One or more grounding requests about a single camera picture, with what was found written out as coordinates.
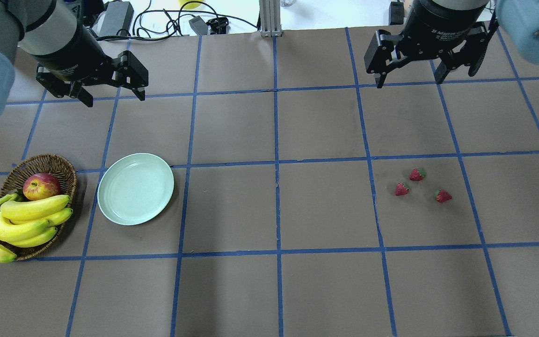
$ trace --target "plate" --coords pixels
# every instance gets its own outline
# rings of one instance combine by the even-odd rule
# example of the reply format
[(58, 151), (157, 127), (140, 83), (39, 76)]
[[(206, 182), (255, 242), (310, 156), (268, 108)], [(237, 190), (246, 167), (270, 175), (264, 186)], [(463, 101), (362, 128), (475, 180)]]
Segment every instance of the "plate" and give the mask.
[(173, 192), (174, 175), (167, 162), (152, 154), (132, 154), (105, 172), (97, 202), (106, 218), (132, 226), (158, 215)]

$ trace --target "brown basket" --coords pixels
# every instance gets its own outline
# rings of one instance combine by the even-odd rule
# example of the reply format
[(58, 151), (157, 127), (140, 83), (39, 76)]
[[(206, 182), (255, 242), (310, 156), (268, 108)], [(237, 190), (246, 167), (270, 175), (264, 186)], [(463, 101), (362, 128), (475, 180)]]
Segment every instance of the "brown basket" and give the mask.
[[(56, 177), (62, 186), (62, 194), (68, 194), (70, 196), (70, 202), (66, 207), (71, 208), (73, 206), (74, 194), (77, 188), (77, 177), (74, 166), (66, 158), (52, 154), (37, 155), (22, 161), (8, 174), (6, 181), (4, 181), (1, 187), (0, 197), (16, 188), (22, 190), (26, 179), (36, 173), (49, 173)], [(17, 261), (27, 260), (51, 247), (64, 232), (64, 226), (65, 223), (58, 225), (58, 232), (55, 233), (55, 236), (47, 243), (36, 247), (19, 248), (7, 242), (0, 241), (0, 243), (17, 255)]]

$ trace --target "red strawberry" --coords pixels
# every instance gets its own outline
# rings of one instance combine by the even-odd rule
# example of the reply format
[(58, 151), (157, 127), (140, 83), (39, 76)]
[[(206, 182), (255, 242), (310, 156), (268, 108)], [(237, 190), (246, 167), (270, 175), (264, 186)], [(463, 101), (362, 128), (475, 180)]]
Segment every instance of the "red strawberry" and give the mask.
[(395, 196), (404, 196), (405, 194), (409, 193), (409, 186), (407, 186), (406, 183), (400, 182), (396, 185), (396, 190), (394, 191)]
[(411, 174), (409, 175), (409, 179), (412, 181), (421, 181), (425, 178), (425, 170), (423, 170), (421, 167), (414, 168), (413, 171), (411, 171)]
[(436, 199), (436, 201), (438, 201), (439, 203), (449, 201), (452, 198), (453, 196), (451, 196), (451, 194), (449, 194), (445, 190), (437, 190), (436, 193), (434, 193), (434, 199)]

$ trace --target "apple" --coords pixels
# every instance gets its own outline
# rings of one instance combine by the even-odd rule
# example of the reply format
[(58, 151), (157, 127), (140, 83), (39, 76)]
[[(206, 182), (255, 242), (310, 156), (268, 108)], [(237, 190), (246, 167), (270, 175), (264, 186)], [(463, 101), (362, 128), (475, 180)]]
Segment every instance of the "apple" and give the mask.
[(37, 173), (31, 175), (24, 182), (22, 192), (28, 200), (41, 200), (57, 196), (62, 191), (59, 181), (56, 177), (48, 173)]

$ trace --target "metal bracket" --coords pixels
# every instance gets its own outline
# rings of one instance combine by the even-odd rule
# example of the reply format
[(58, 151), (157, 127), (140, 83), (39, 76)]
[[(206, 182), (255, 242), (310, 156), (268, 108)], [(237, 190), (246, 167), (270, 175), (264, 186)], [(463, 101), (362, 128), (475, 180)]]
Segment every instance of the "metal bracket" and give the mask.
[(282, 36), (280, 0), (259, 0), (261, 37)]

